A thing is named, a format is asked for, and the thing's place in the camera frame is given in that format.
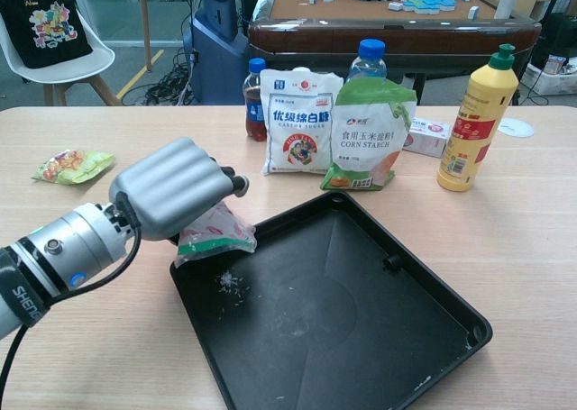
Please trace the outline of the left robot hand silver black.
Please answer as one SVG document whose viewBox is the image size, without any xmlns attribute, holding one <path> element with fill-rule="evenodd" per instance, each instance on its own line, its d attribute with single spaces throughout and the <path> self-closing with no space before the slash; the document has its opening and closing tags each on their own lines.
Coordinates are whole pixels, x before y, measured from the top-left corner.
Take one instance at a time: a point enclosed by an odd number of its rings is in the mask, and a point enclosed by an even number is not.
<svg viewBox="0 0 577 410">
<path fill-rule="evenodd" d="M 178 235 L 227 196 L 244 196 L 248 187 L 247 177 L 220 166 L 183 137 L 117 175 L 109 199 L 118 205 L 118 194 L 125 193 L 143 239 L 161 241 Z"/>
</svg>

